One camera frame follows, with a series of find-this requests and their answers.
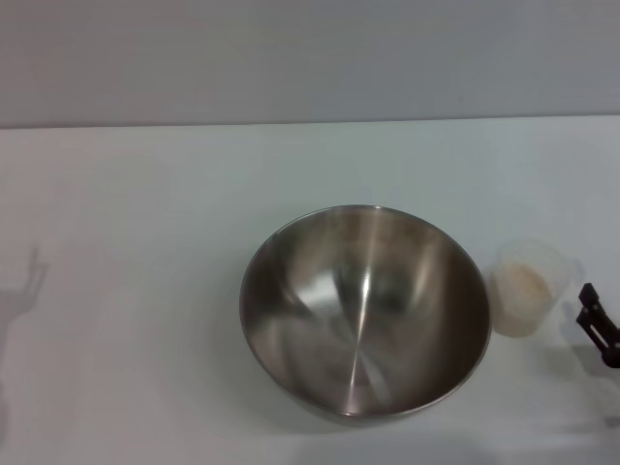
gray wall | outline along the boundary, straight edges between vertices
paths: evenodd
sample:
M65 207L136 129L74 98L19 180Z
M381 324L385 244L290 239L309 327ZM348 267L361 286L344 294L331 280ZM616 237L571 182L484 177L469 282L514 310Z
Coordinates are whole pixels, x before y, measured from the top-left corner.
M0 126L620 112L619 0L0 0Z

metal mixing bowl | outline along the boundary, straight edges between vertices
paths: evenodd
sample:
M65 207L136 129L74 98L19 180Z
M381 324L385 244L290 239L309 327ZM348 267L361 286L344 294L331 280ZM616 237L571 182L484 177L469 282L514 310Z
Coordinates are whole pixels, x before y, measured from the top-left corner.
M250 262L243 331L271 377L327 412L416 411L472 374L491 330L476 265L420 218L347 205L294 220Z

black object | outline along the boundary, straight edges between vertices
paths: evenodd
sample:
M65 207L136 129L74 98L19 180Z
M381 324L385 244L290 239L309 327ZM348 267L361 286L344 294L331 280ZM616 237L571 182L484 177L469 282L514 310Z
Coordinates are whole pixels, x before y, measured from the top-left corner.
M579 300L583 308L577 322L601 351L604 364L611 368L620 368L620 330L605 313L599 302L599 295L591 283L583 285Z

translucent cup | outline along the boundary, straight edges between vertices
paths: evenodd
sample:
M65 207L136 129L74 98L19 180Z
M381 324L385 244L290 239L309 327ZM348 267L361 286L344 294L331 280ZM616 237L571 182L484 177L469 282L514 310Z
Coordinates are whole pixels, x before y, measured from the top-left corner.
M500 334L532 334L571 281L567 259L537 240L518 240L500 249L489 277L493 327Z

white table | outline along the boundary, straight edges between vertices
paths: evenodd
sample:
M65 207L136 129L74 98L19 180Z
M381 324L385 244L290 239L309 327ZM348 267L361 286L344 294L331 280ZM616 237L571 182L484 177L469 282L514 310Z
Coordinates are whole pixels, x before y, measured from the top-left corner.
M254 361L237 297L273 231L343 203L580 275L447 400L332 424ZM620 463L620 370L574 323L584 280L620 323L620 117L3 131L0 225L3 465Z

